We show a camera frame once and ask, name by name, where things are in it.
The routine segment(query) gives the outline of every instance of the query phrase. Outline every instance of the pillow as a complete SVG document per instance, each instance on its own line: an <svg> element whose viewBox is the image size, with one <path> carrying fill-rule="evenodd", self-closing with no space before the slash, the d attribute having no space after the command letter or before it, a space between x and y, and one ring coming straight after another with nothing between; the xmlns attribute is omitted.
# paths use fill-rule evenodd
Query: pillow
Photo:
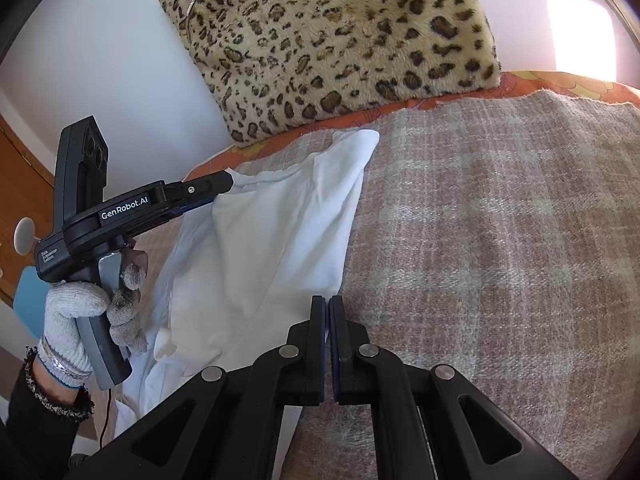
<svg viewBox="0 0 640 480"><path fill-rule="evenodd" d="M478 0L159 1L239 146L500 80Z"/></svg>

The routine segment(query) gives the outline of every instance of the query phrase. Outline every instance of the white knit glove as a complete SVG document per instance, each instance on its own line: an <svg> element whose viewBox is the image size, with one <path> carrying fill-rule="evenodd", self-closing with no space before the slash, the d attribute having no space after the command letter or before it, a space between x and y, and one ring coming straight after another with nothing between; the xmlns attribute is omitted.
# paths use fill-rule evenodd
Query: white knit glove
<svg viewBox="0 0 640 480"><path fill-rule="evenodd" d="M116 291L111 302L107 293L93 283L62 283L49 291L38 358L52 376L69 388L79 388L93 371L80 340L76 317L106 312L114 343L128 346L133 354L146 352L146 337L136 313L139 289L145 279L145 270L130 264L122 273L127 288Z"/></svg>

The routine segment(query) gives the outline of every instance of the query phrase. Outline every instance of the silver bolt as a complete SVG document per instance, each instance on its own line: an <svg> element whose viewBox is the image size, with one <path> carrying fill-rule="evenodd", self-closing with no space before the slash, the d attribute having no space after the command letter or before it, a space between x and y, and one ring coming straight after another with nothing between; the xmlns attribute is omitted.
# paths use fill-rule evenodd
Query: silver bolt
<svg viewBox="0 0 640 480"><path fill-rule="evenodd" d="M295 345L284 345L280 347L280 350L278 350L278 353L282 357L291 359L292 357L297 356L300 353L300 350L298 350L298 347Z"/></svg>
<svg viewBox="0 0 640 480"><path fill-rule="evenodd" d="M222 378L222 369L217 366L207 366L200 372L200 375L207 383L214 383Z"/></svg>
<svg viewBox="0 0 640 480"><path fill-rule="evenodd" d="M456 371L451 368L449 365L440 365L436 368L436 375L439 379L444 381L449 381L453 379L453 376L456 374Z"/></svg>
<svg viewBox="0 0 640 480"><path fill-rule="evenodd" d="M378 355L378 352L380 352L380 349L371 343L366 343L364 345L360 345L358 352L360 352L360 355L363 357L375 357Z"/></svg>

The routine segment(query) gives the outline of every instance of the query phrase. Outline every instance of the black cable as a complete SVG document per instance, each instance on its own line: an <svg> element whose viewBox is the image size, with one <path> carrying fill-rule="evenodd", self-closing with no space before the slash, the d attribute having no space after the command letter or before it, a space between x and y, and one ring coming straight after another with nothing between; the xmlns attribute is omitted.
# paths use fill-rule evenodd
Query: black cable
<svg viewBox="0 0 640 480"><path fill-rule="evenodd" d="M107 416L104 417L104 426L102 427L102 433L100 434L100 449L102 449L102 438L104 432L107 431L107 424L109 423L109 410L111 409L111 388L109 388L109 400L107 400Z"/></svg>

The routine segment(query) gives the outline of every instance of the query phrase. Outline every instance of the orange bed sheet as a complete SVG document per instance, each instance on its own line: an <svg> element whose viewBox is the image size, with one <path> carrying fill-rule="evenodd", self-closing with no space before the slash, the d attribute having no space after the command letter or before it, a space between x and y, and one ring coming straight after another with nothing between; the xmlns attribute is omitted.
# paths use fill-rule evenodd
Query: orange bed sheet
<svg viewBox="0 0 640 480"><path fill-rule="evenodd" d="M354 112L326 121L320 121L319 123L300 126L299 128L271 137L271 139L258 142L247 148L233 146L194 168L186 178L188 180L215 171L226 170L226 168L233 169L248 160L256 160L276 153L290 142L293 142L305 134L327 128L357 128L365 124L370 124L380 116L394 112L400 108L429 110L435 107L438 102L454 101L464 97L479 97L483 99L520 97L543 88L556 92L557 94L583 96L607 103L631 102L640 108L640 91L620 83L600 81L574 74L567 74L565 72L503 72L500 85L491 90L433 97L423 100L412 99L393 103L380 108Z"/></svg>

